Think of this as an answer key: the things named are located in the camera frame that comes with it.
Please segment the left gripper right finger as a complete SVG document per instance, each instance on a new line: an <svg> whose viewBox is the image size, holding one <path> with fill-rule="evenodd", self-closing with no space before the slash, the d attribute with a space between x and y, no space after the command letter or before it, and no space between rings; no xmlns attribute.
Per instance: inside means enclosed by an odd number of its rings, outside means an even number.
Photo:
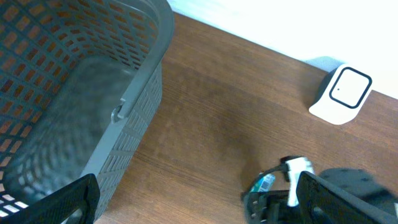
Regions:
<svg viewBox="0 0 398 224"><path fill-rule="evenodd" d="M397 196L364 170L305 171L296 192L304 223L397 223Z"/></svg>

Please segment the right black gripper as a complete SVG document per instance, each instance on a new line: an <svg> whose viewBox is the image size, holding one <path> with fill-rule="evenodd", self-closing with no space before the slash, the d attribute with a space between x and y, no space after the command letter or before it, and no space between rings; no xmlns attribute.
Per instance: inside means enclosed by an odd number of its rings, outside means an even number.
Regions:
<svg viewBox="0 0 398 224"><path fill-rule="evenodd" d="M248 224L298 223L299 207L289 207L288 190L244 192L241 201Z"/></svg>

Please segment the teal tissue pack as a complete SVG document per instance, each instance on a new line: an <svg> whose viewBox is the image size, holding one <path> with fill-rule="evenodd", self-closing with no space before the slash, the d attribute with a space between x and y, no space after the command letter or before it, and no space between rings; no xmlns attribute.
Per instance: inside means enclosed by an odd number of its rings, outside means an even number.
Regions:
<svg viewBox="0 0 398 224"><path fill-rule="evenodd" d="M267 174L254 183L250 192L268 192L270 191L274 181L275 176L273 174Z"/></svg>

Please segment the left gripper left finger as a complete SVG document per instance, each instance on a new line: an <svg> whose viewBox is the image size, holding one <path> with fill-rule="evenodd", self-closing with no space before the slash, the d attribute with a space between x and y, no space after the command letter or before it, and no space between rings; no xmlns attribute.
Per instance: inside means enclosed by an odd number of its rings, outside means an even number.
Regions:
<svg viewBox="0 0 398 224"><path fill-rule="evenodd" d="M81 210L79 223L93 223L100 199L94 174L86 174L33 205L1 221L3 224L61 223Z"/></svg>

